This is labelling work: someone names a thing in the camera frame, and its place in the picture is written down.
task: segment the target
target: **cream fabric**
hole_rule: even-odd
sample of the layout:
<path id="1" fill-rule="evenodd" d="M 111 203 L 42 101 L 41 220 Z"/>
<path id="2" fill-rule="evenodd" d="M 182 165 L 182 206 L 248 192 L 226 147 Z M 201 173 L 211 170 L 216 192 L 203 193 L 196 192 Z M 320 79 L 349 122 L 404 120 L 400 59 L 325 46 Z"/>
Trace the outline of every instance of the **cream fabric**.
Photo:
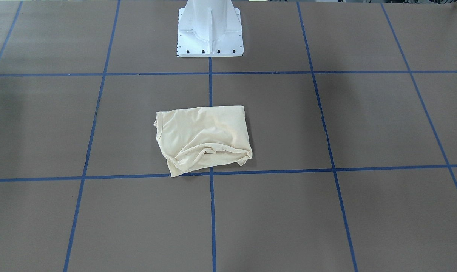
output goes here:
<path id="1" fill-rule="evenodd" d="M 172 177 L 252 158 L 243 106 L 157 112 L 154 126 Z"/>

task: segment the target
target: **cloth fold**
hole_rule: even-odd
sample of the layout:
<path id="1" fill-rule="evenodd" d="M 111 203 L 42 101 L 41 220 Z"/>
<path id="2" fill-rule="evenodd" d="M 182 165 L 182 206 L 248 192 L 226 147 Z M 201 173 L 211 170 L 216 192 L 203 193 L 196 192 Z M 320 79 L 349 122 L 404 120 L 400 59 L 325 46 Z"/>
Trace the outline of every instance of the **cloth fold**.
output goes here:
<path id="1" fill-rule="evenodd" d="M 161 111 L 154 126 L 172 177 L 252 158 L 243 106 Z"/>

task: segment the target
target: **gray floor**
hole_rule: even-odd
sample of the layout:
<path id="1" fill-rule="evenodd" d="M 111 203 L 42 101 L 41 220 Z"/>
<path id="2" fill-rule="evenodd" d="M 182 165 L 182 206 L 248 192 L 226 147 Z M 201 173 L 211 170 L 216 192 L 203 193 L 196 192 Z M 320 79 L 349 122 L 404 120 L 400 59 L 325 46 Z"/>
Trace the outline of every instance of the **gray floor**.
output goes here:
<path id="1" fill-rule="evenodd" d="M 236 2 L 212 60 L 184 5 L 0 2 L 0 272 L 457 271 L 456 5 Z M 170 178 L 155 113 L 210 105 L 254 158 Z"/>

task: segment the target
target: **table surface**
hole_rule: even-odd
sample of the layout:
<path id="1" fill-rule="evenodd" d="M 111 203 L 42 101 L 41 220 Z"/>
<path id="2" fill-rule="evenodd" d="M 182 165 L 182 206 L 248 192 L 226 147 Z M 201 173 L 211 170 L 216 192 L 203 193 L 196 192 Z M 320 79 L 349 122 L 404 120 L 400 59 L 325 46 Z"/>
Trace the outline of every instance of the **table surface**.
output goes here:
<path id="1" fill-rule="evenodd" d="M 0 272 L 457 271 L 457 7 L 0 2 Z M 157 111 L 243 105 L 246 165 L 168 176 Z"/>

